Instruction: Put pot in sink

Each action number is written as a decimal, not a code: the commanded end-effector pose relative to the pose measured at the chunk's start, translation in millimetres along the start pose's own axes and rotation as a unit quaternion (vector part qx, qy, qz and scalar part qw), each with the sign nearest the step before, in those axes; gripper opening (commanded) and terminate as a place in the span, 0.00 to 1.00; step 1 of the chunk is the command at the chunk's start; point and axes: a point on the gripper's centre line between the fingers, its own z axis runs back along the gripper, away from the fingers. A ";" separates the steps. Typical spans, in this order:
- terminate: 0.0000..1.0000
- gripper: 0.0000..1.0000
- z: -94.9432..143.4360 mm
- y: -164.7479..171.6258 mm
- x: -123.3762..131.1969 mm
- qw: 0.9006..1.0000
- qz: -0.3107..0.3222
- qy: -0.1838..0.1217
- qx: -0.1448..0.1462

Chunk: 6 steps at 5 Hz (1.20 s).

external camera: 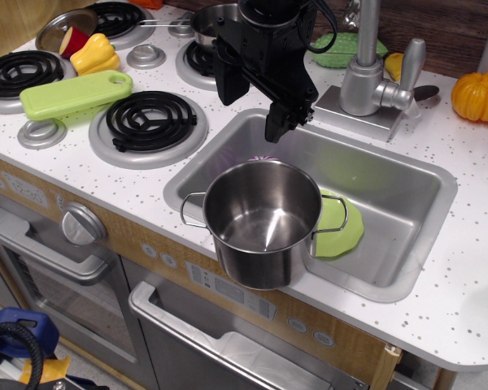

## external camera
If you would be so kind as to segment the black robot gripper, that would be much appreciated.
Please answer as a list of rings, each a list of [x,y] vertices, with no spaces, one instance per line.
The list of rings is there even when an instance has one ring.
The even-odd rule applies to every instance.
[[[253,85],[271,101],[265,140],[312,119],[318,98],[304,57],[316,22],[312,1],[239,1],[239,21],[219,21],[214,73],[220,101],[230,106]]]

